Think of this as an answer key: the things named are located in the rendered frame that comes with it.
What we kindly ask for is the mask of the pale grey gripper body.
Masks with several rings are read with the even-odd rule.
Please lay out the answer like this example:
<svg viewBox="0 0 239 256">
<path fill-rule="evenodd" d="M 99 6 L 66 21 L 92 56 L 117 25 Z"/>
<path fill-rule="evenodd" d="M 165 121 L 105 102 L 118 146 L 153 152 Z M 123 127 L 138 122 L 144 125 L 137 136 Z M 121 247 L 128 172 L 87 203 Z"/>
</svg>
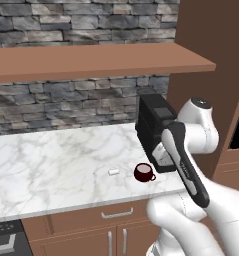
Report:
<svg viewBox="0 0 239 256">
<path fill-rule="evenodd" d="M 152 156 L 156 160 L 159 166 L 172 166 L 173 161 L 169 154 L 167 153 L 164 145 L 160 142 L 155 149 L 152 151 Z"/>
</svg>

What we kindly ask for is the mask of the dark red mug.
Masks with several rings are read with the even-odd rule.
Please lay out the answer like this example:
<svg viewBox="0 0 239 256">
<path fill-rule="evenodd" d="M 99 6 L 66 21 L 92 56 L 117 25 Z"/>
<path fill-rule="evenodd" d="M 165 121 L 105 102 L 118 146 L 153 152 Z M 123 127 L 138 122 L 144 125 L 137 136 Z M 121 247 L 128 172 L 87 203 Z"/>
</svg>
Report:
<svg viewBox="0 0 239 256">
<path fill-rule="evenodd" d="M 149 182 L 156 179 L 152 167 L 147 163 L 139 163 L 134 169 L 134 177 L 140 182 Z"/>
</svg>

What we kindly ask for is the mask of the black microwave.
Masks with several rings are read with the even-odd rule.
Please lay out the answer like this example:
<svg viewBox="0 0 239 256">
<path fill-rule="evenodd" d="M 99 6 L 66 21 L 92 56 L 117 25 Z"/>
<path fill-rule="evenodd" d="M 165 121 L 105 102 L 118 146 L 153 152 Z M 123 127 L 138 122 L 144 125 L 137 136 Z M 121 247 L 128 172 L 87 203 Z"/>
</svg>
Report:
<svg viewBox="0 0 239 256">
<path fill-rule="evenodd" d="M 138 117 L 135 124 L 135 130 L 137 137 L 142 145 L 142 148 L 146 149 L 146 118 L 148 115 L 157 115 L 162 118 L 167 116 L 174 116 L 172 120 L 164 121 L 166 126 L 171 121 L 175 120 L 177 115 L 170 104 L 162 97 L 161 94 L 142 94 L 139 98 L 138 104 Z"/>
</svg>

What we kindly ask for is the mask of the brown cupboard door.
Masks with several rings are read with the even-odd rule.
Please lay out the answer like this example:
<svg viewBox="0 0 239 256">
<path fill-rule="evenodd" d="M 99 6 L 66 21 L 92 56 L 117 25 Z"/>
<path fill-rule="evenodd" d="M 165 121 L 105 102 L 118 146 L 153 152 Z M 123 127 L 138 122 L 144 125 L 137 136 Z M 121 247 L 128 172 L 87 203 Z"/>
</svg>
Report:
<svg viewBox="0 0 239 256">
<path fill-rule="evenodd" d="M 123 229 L 127 229 L 127 252 L 123 255 Z M 160 228 L 149 220 L 135 221 L 117 226 L 117 256 L 146 256 L 156 241 Z"/>
<path fill-rule="evenodd" d="M 116 227 L 100 228 L 30 243 L 33 256 L 108 256 L 108 231 L 112 231 L 112 256 L 116 256 Z"/>
</svg>

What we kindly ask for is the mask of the brown drawer front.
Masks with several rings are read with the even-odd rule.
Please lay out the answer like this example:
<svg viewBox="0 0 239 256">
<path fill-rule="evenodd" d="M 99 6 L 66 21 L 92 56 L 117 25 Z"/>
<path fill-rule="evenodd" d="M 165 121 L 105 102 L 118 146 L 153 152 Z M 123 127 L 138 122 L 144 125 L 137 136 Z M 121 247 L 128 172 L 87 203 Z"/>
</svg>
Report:
<svg viewBox="0 0 239 256">
<path fill-rule="evenodd" d="M 97 226 L 128 222 L 136 219 L 146 219 L 146 205 L 148 200 L 137 200 L 126 203 L 112 204 L 88 209 L 51 214 L 47 217 L 53 234 L 68 233 L 69 231 L 88 229 Z M 103 219 L 101 212 L 114 214 L 126 212 L 134 208 L 133 214 L 124 217 Z"/>
</svg>

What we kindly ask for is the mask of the tall brown cabinet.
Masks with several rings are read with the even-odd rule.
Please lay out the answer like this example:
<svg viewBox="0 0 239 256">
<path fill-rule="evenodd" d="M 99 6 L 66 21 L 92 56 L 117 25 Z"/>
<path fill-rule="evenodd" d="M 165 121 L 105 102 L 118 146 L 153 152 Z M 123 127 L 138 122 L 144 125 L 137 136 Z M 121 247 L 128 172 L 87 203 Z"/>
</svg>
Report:
<svg viewBox="0 0 239 256">
<path fill-rule="evenodd" d="M 175 42 L 216 70 L 172 74 L 167 100 L 175 110 L 193 96 L 212 105 L 219 145 L 194 159 L 207 177 L 239 190 L 239 149 L 229 147 L 239 119 L 239 0 L 181 0 Z"/>
</svg>

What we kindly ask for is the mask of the brown wooden wall shelf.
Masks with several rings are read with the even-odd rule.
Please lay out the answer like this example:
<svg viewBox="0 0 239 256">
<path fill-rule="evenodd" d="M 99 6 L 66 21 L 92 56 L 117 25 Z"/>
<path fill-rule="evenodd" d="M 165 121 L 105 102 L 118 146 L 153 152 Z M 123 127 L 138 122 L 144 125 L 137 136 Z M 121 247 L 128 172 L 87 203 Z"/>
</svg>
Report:
<svg viewBox="0 0 239 256">
<path fill-rule="evenodd" d="M 0 48 L 0 83 L 215 69 L 215 63 L 176 43 Z"/>
</svg>

